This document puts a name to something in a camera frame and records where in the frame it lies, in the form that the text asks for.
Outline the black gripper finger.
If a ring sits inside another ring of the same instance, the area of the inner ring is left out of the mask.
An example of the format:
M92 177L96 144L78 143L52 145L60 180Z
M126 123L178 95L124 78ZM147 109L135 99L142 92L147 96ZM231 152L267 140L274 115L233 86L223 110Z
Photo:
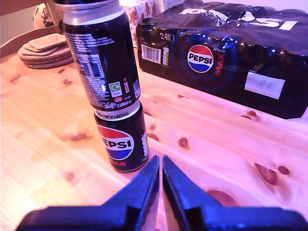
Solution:
M135 178L102 206L102 231L140 231L159 189L155 155Z
M167 156L163 157L163 188L181 231L206 231L203 208L222 204L194 184Z

